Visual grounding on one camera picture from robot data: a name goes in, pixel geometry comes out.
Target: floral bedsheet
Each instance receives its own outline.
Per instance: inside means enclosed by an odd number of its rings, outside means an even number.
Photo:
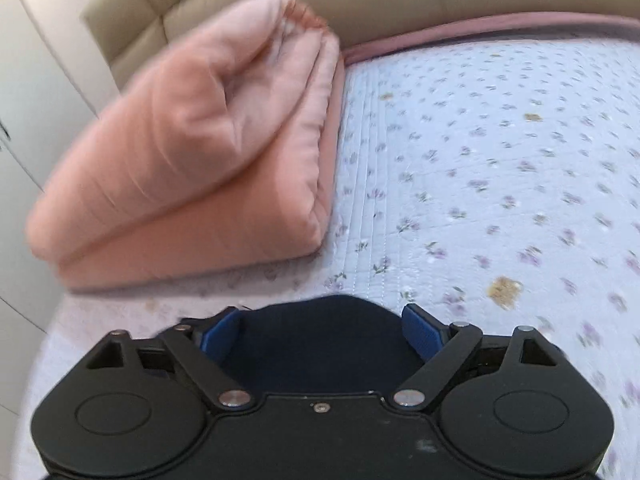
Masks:
[[[43,473],[28,416],[107,330],[342,292],[485,333],[537,327],[611,406],[600,474],[640,478],[640,41],[537,32],[348,71],[318,254],[65,298],[31,379],[14,478]]]

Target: bed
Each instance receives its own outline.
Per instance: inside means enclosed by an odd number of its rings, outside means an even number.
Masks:
[[[123,3],[135,0],[99,0],[88,13],[121,86],[174,35],[232,0],[144,1],[151,12],[144,19],[134,12],[129,30],[117,25],[130,8]],[[640,0],[308,1],[345,46],[497,13],[640,18]],[[108,330],[147,336],[230,304],[257,308],[336,292],[397,313],[415,301],[485,333],[537,327],[614,413],[601,476],[640,477],[638,30],[483,34],[352,64],[321,250],[65,297],[24,401],[14,478],[43,476],[29,414]]]

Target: blue pad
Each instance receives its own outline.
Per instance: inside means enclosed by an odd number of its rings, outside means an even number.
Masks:
[[[226,359],[238,338],[241,318],[242,311],[236,310],[203,335],[200,349],[209,359],[217,364]]]
[[[425,362],[442,350],[439,330],[409,307],[402,311],[402,335]]]

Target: triangular hole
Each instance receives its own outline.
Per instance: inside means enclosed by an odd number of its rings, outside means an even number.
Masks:
[[[87,368],[98,370],[100,368],[122,368],[123,366],[122,348],[118,343],[108,342],[91,359]]]
[[[526,365],[556,366],[556,362],[533,339],[524,342],[520,362]]]

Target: dark fabric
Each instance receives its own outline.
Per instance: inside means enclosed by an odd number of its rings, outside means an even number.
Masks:
[[[398,316],[358,298],[331,296],[243,312],[222,369],[257,395],[387,395],[423,364]]]

